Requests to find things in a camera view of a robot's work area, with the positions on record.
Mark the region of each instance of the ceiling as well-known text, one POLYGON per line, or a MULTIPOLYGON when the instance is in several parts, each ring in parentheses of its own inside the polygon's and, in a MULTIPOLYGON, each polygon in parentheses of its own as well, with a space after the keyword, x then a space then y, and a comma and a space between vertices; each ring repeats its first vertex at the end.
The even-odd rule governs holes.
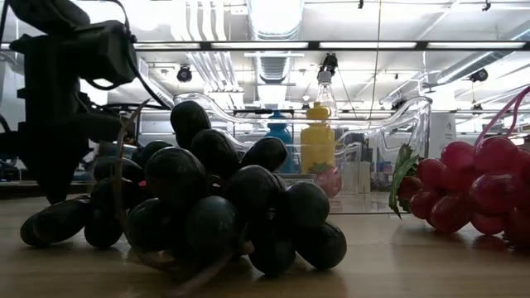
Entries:
MULTIPOLYGON (((133 33, 139 41, 174 41, 169 23, 176 12, 168 8, 168 1, 150 1, 147 5, 136 4, 147 0, 123 0, 127 4, 133 33)), ((119 8, 109 2, 75 1, 92 19, 100 22, 107 19, 122 20, 119 8)), ((524 22, 530 28, 530 1, 492 1, 492 7, 482 12, 483 1, 459 0, 365 0, 364 8, 359 2, 345 0, 306 0, 301 26, 301 40, 355 41, 355 40, 498 40, 524 22)), ((224 30, 230 40, 248 40, 248 15, 244 0, 224 1, 224 30)), ((271 22, 274 22, 274 9, 271 22)), ((7 19, 2 42, 15 40, 22 33, 36 35, 34 29, 19 22, 11 14, 7 19)), ((339 52, 339 70, 333 80, 333 88, 339 107, 370 108, 372 103, 385 99, 392 91, 402 86, 413 89, 418 82, 410 80, 422 72, 436 72, 457 63, 473 53, 429 51, 422 52, 339 52)), ((194 75, 189 83, 180 83, 176 72, 180 65, 189 64, 185 53, 139 52, 150 66, 150 77, 171 94, 204 91, 204 82, 194 75), (169 70, 162 76, 162 70, 169 70)), ((236 77, 244 91, 244 102, 256 100, 253 60, 242 52, 233 52, 232 61, 236 77)), ((287 99, 301 102, 302 96, 316 97, 316 68, 325 57, 325 52, 305 52, 303 57, 293 58, 291 75, 286 83, 287 99)), ((530 52, 517 52, 486 67, 489 79, 483 83, 470 81, 453 83, 456 100, 461 108, 469 108, 471 101, 487 99, 528 84, 530 77, 530 52)), ((109 102, 136 102, 148 98, 139 84, 130 84, 114 90, 109 102)), ((500 103, 484 108, 499 108, 500 103)))

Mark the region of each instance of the fluorescent light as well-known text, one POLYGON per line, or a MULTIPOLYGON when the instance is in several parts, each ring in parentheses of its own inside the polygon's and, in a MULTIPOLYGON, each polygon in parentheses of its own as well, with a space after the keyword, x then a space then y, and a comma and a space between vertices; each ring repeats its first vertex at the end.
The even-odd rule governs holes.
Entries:
POLYGON ((400 41, 380 41, 380 42, 321 42, 321 49, 411 49, 416 46, 416 42, 400 42, 400 41))
POLYGON ((429 42, 427 48, 429 49, 465 49, 465 48, 508 48, 520 49, 525 45, 521 41, 507 41, 507 42, 429 42))
POLYGON ((200 44, 195 42, 138 42, 134 44, 134 49, 139 51, 147 50, 174 50, 174 49, 200 49, 200 44))
POLYGON ((304 57, 304 53, 244 53, 246 58, 295 58, 304 57))
POLYGON ((250 42, 214 42, 214 49, 305 49, 307 42, 277 42, 277 41, 250 41, 250 42))

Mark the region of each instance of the wooden table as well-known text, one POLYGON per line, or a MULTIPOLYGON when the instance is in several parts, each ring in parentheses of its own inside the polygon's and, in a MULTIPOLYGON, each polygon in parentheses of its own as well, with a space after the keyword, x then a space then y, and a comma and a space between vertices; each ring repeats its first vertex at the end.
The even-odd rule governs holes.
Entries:
MULTIPOLYGON (((46 250, 27 247, 19 228, 46 200, 0 201, 0 297, 153 298, 170 290, 171 275, 143 266, 121 240, 91 248, 78 234, 46 250)), ((344 261, 314 272, 298 260, 271 280, 243 258, 230 263, 196 297, 530 297, 530 255, 472 227, 445 237, 412 217, 337 215, 348 239, 344 261)))

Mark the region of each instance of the clear plastic container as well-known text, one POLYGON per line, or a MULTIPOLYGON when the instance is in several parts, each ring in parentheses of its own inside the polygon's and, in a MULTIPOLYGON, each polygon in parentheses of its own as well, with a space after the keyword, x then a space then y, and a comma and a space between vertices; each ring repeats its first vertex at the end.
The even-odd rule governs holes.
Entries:
MULTIPOLYGON (((226 113, 212 99, 200 93, 181 94, 176 103, 194 100, 210 116, 212 126, 223 132, 239 151, 248 150, 267 132, 269 123, 285 123, 292 134, 290 145, 294 162, 300 165, 301 130, 310 123, 328 123, 335 131, 335 164, 340 175, 340 192, 331 198, 332 213, 388 213, 388 191, 392 183, 393 165, 400 146, 411 146, 414 154, 425 156, 428 149, 430 99, 418 97, 407 101, 398 111, 385 119, 307 119, 269 118, 270 115, 256 115, 251 118, 235 117, 226 113)), ((142 112, 140 142, 157 139, 175 143, 169 123, 170 112, 142 112)), ((329 178, 317 175, 290 174, 282 177, 287 183, 296 180, 329 178)))

